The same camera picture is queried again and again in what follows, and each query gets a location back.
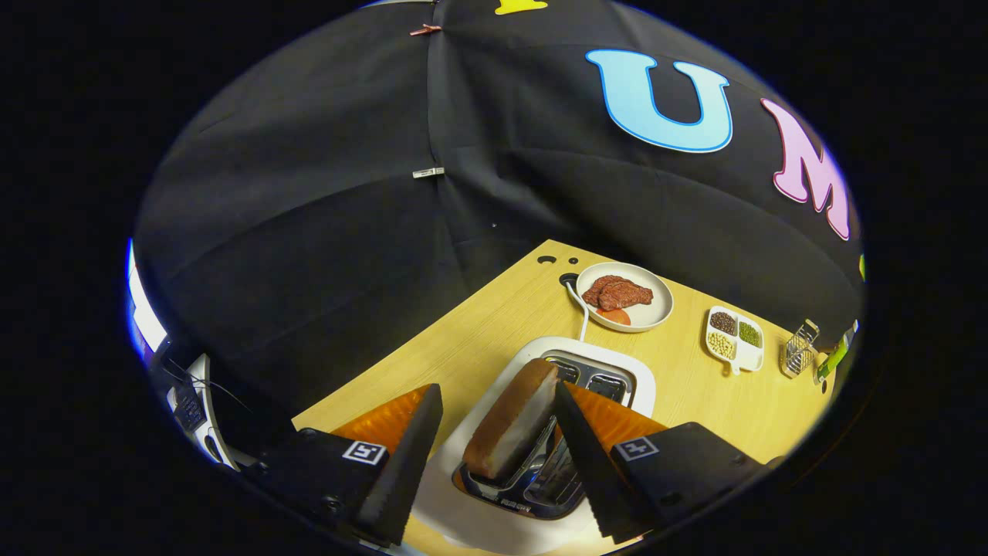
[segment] letter m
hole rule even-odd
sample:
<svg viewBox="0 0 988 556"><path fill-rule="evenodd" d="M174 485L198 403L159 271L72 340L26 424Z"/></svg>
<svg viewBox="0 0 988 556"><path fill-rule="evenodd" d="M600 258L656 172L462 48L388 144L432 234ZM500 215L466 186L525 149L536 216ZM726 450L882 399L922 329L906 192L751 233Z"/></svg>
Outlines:
<svg viewBox="0 0 988 556"><path fill-rule="evenodd" d="M813 143L792 114L769 99L762 99L762 106L776 118L782 136L782 171L773 176L776 188L798 203L805 203L812 195L813 208L818 213L823 211L829 196L827 222L841 239L848 240L851 231L848 225L847 187L827 147L821 145L820 155L817 156ZM806 168L809 179L809 192L803 185L803 168Z"/></svg>

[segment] raw meat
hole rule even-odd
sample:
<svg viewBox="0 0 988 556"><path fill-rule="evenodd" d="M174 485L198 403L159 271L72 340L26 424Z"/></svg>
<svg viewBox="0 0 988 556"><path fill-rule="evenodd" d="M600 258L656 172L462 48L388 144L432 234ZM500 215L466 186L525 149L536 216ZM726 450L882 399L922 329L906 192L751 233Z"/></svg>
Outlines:
<svg viewBox="0 0 988 556"><path fill-rule="evenodd" d="M583 293L583 301L585 301L587 305L599 307L597 298L598 296L601 295L601 290L604 289L604 286L607 286L608 284L614 282L631 283L630 280L626 278L621 278L620 276L614 276L614 275L601 276L594 282L594 285L591 286L589 290Z"/></svg>
<svg viewBox="0 0 988 556"><path fill-rule="evenodd" d="M639 303L642 305L651 305L652 295L652 290L642 288L629 280L614 281L604 286L598 302L600 308L604 311L613 311L614 309L624 309L625 307L631 307Z"/></svg>

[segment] table surface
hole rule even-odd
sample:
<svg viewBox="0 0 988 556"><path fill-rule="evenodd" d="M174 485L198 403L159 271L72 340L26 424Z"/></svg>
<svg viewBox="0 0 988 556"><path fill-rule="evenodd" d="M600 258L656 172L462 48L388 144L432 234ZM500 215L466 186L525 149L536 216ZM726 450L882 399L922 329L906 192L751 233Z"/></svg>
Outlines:
<svg viewBox="0 0 988 556"><path fill-rule="evenodd" d="M556 261L537 262L543 255L554 256ZM578 259L576 264L568 262L572 257ZM438 383L444 412L435 451L525 344L542 336L579 336L583 312L559 284L559 276L610 260L547 240L292 423L297 428L330 431L410 390ZM675 304L663 323L645 332L625 333L590 321L584 339L630 355L652 370L656 384L653 419L667 426L698 422L762 463L786 455L823 414L832 392L828 388L822 393L810 372L794 379L782 373L780 353L792 332L703 292L662 280ZM726 363L707 353L705 319L714 305L761 326L765 362L760 371L732 375ZM817 362L823 357L818 355ZM595 528L583 536L547 554L597 555L623 546L602 538ZM490 554L446 543L414 515L404 541L433 556Z"/></svg>

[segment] blue letter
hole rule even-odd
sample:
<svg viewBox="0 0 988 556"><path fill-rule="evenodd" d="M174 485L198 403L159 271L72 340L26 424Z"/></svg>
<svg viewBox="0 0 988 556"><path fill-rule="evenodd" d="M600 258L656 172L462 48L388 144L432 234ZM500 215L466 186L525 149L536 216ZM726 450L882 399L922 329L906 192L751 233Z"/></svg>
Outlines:
<svg viewBox="0 0 988 556"><path fill-rule="evenodd" d="M700 119L674 122L655 108L648 69L651 56L628 50L591 50L587 59L601 68L608 113L623 130L652 144L685 152L713 152L731 141L731 109L724 87L727 79L715 71L677 61L673 67L693 80L700 97Z"/></svg>

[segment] power cord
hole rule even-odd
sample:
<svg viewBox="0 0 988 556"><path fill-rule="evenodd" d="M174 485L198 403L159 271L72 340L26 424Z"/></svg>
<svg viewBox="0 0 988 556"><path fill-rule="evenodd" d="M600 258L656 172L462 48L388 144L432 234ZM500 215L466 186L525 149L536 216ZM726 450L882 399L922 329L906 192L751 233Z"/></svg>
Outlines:
<svg viewBox="0 0 988 556"><path fill-rule="evenodd" d="M188 369L183 369L183 368L182 368L182 365L179 365L178 363L176 363L176 362L175 362L175 360L174 360L174 359L172 359L171 357L169 357L169 358L168 358L168 361L170 361L170 362L171 362L171 363L172 363L173 365L175 365L175 366L176 366L176 367L178 367L179 369L182 369L182 372L184 372L184 373L185 373L185 375L186 375L187 377L189 377L190 379L192 379L192 380L194 380L194 381L196 381L196 382L200 382L200 383L202 383L202 384L204 384L204 385L208 385L208 386L215 386L215 387L216 387L216 388L218 388L219 390L222 390L223 392L225 392L227 396L229 396L230 398L233 398L233 400L234 400L234 401L236 401L236 403L237 403L237 404L240 404L241 406L243 406L243 408L244 408L245 410L247 410L247 411L248 411L248 412L250 412L251 414L252 414L252 413L254 413L254 411L253 411L253 410L251 410L250 408L248 408L246 404L244 404L243 402L241 402L239 398L237 398L236 396L234 396L234 395L233 395L233 394L232 394L232 393L231 393L231 392L230 392L229 390L226 390L226 389L225 389L225 388L223 388L223 387L222 387L221 385L219 385L219 384L217 384L217 383L215 383L215 382L212 382L211 380L204 380L204 379L201 379L201 378L199 378L199 377L196 377L196 376L193 376L193 374L192 374L192 373L190 373ZM164 365L162 365L162 366L161 366L161 368L162 368L162 370L164 370L164 371L165 371L166 373L168 373L169 375L171 375L171 376L172 376L172 378L174 378L175 380L177 380L177 381L179 381L179 382L185 382L185 381L184 381L184 380L183 380L183 379L182 379L181 377L178 377L178 376L176 376L176 375L175 375L175 373L173 373L173 372L171 372L171 371L169 371L168 369L166 369Z"/></svg>
<svg viewBox="0 0 988 556"><path fill-rule="evenodd" d="M566 289L569 290L569 295L576 300L576 303L583 308L583 326L580 328L580 341L583 341L583 336L587 333L587 321L590 320L590 309L588 309L587 304L580 299L580 296L576 295L576 290L573 289L573 284L566 282Z"/></svg>

